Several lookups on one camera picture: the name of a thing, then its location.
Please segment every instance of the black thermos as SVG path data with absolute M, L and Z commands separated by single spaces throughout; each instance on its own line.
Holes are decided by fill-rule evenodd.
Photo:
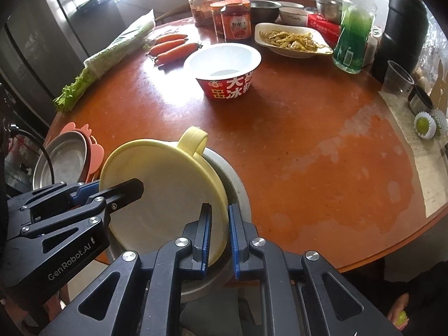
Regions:
M 412 74 L 427 32 L 428 18 L 421 0 L 389 0 L 386 29 L 372 64 L 373 77 L 384 81 L 388 60 Z

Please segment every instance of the yellow bowl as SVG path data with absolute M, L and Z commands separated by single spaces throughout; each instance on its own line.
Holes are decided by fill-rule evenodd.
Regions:
M 228 201 L 220 178 L 202 157 L 207 137 L 192 126 L 178 142 L 134 140 L 106 160 L 100 190 L 131 178 L 145 187 L 141 199 L 111 215 L 109 227 L 127 250 L 145 254 L 180 237 L 205 202 L 212 207 L 209 265 L 221 256 L 228 238 Z

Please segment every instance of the person's hand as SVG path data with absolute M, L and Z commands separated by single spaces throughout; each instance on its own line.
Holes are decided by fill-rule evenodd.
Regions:
M 394 324 L 396 328 L 400 331 L 406 327 L 409 322 L 409 319 L 406 319 L 400 326 L 397 326 L 396 323 L 398 321 L 398 317 L 400 312 L 404 311 L 409 303 L 409 293 L 402 294 L 400 297 L 392 305 L 391 310 L 388 313 L 388 320 Z

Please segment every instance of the round table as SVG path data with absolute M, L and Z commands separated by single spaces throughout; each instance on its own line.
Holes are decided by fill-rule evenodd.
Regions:
M 222 41 L 191 19 L 153 34 L 165 32 L 205 46 Z M 378 81 L 365 71 L 347 74 L 328 56 L 291 59 L 257 49 L 262 62 L 252 86 L 234 100 L 207 99 L 183 61 L 157 68 L 139 50 L 72 112 L 58 113 L 46 141 L 70 121 L 88 123 L 107 158 L 127 141 L 177 141 L 199 126 L 241 177 L 259 235 L 283 250 L 317 250 L 341 271 L 401 247 L 446 213 L 425 217 L 411 149 Z

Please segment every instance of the yellow handle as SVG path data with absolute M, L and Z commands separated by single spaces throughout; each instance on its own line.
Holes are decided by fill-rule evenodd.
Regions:
M 202 156 L 207 145 L 207 138 L 208 134 L 205 131 L 196 126 L 190 126 L 179 139 L 178 148 L 188 155 L 193 156 L 194 153 L 198 153 Z

